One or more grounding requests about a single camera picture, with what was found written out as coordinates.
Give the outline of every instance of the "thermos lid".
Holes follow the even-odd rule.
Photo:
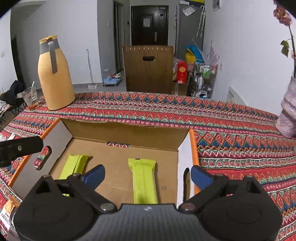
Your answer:
[[[41,40],[39,41],[39,44],[44,44],[44,43],[46,43],[49,39],[57,39],[57,36],[56,36],[56,35],[53,35],[53,36],[48,36],[48,37],[46,37],[46,38],[44,38],[44,39],[41,39]]]

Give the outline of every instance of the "patterned tablecloth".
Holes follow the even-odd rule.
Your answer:
[[[275,128],[277,116],[237,104],[153,93],[82,93],[73,104],[49,111],[27,109],[3,131],[18,138],[41,135],[58,117],[90,121],[192,128],[201,165],[231,179],[254,175],[281,210],[283,224],[277,240],[296,240],[296,139]],[[22,159],[0,171],[0,208],[12,191],[7,183]]]

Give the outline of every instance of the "white bottle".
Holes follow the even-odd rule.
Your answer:
[[[201,89],[202,88],[202,84],[203,84],[203,78],[202,76],[199,78],[198,80],[198,88]]]

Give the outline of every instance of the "pink vase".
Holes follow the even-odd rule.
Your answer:
[[[283,111],[276,121],[276,128],[286,138],[292,138],[296,134],[296,79],[293,77],[281,105]]]

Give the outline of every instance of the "green leaf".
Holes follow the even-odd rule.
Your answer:
[[[288,55],[289,55],[289,49],[288,49],[288,48],[286,48],[286,47],[284,46],[284,47],[282,48],[281,52],[282,52],[286,57],[288,57]]]
[[[286,40],[283,40],[283,41],[281,42],[281,45],[283,45],[284,47],[286,47],[288,50],[289,50],[289,48],[290,48],[290,45],[289,45],[288,41],[286,41]]]

